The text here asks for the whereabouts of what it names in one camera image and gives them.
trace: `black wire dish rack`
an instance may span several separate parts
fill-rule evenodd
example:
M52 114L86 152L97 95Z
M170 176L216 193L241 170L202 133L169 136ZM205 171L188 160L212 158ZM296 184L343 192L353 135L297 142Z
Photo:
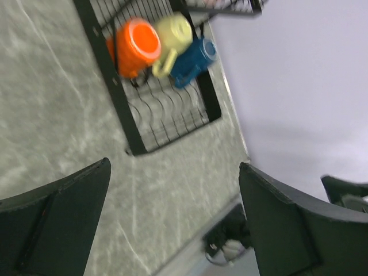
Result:
M74 0L97 64L108 87L112 103L125 132L127 153L137 156L156 151L221 117L221 109L208 72L199 75L184 89L170 78L149 78L134 87L121 79L106 46L116 29L132 17L154 23L172 12L181 12L196 27L186 2L181 0Z

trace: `orange mug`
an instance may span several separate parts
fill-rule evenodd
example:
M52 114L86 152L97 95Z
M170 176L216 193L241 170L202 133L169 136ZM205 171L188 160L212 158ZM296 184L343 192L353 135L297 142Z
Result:
M113 38L106 41L112 59ZM116 33L119 74L133 79L146 67L152 65L161 54L161 42L154 27L141 18L131 18Z

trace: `wire rack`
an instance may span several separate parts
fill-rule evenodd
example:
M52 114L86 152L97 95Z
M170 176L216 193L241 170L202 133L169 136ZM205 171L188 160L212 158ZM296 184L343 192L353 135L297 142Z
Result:
M217 14L230 14L242 17L257 17L262 14L268 0L183 0L186 9L193 13L206 14L200 24L208 22Z
M175 88L170 78L154 77L134 87L130 80L120 78L116 70L112 72L114 63L105 40L132 17L154 23L173 11L183 12L181 0L74 0L74 3L126 134L127 153L155 151L221 117L208 72L184 89ZM189 13L183 14L195 33Z

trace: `mug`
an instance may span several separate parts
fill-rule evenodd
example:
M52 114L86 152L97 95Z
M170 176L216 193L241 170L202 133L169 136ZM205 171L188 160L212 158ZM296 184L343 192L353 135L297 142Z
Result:
M161 19L155 29L161 41L161 55L152 66L152 74L162 78L170 74L177 57L193 41L193 34L189 22L181 13Z
M200 73L207 71L217 59L214 43L210 39L195 39L189 48L181 54L171 70L174 86L183 88L195 79Z
M131 18L116 33L118 70L125 78L133 79L152 65L161 54L161 42L153 26L141 18ZM106 41L113 60L113 38Z

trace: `marble countertop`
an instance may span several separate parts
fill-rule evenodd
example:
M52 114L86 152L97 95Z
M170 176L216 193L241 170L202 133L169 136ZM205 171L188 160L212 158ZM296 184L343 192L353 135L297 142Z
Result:
M0 60L0 198L112 163L85 275L154 273L239 192L248 157L220 63L222 119L134 158L71 1L1 1Z

